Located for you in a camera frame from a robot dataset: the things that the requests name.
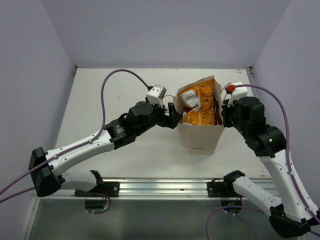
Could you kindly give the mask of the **orange snack bag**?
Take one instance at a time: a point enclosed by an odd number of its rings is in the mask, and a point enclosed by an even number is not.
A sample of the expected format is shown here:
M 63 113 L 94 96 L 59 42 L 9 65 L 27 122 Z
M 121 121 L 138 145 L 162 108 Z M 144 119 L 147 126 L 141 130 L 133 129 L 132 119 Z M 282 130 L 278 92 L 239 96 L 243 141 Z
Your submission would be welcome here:
M 183 103 L 183 125 L 214 126 L 216 124 L 213 78 L 188 86 L 178 93 Z

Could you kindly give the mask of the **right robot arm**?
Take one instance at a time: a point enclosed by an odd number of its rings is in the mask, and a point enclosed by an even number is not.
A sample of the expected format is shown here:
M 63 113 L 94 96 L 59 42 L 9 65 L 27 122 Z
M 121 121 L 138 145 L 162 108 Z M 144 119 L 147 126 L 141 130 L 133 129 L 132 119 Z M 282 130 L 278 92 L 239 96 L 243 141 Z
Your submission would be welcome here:
M 295 189 L 292 177 L 296 176 L 293 161 L 286 158 L 286 139 L 280 129 L 266 123 L 265 106 L 258 98 L 245 96 L 238 100 L 227 99 L 222 104 L 223 125 L 235 128 L 246 145 L 254 151 L 271 176 L 279 196 L 274 196 L 249 180 L 239 170 L 223 178 L 223 192 L 247 198 L 260 208 L 269 219 L 272 228 L 282 238 L 300 237 L 311 231 L 320 215 L 297 179 L 302 197 Z

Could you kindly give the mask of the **beige paper bag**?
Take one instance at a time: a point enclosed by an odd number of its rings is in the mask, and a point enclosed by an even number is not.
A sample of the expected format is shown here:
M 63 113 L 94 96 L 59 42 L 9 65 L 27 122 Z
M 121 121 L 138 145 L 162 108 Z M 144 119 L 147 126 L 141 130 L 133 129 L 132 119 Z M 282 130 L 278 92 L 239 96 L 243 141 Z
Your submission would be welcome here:
M 178 93 L 193 84 L 198 84 L 211 78 L 214 79 L 213 94 L 215 103 L 215 125 L 185 125 L 182 124 L 182 120 L 177 125 L 180 142 L 191 155 L 213 155 L 216 150 L 219 139 L 225 129 L 223 127 L 222 117 L 222 86 L 217 81 L 216 77 L 211 75 L 181 87 L 173 96 L 173 104 L 176 111 L 183 115 L 183 102 L 179 99 Z

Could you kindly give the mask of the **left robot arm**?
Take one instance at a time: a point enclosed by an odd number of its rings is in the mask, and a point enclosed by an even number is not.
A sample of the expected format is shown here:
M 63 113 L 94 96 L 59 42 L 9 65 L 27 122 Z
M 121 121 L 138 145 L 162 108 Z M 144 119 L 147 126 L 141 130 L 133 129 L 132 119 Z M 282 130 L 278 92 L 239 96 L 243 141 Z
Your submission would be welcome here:
M 172 102 L 165 108 L 140 101 L 90 137 L 60 149 L 34 149 L 28 169 L 37 196 L 47 197 L 62 189 L 82 191 L 95 197 L 102 195 L 106 187 L 98 171 L 76 172 L 70 169 L 96 155 L 133 143 L 154 126 L 174 129 L 181 119 L 182 115 Z

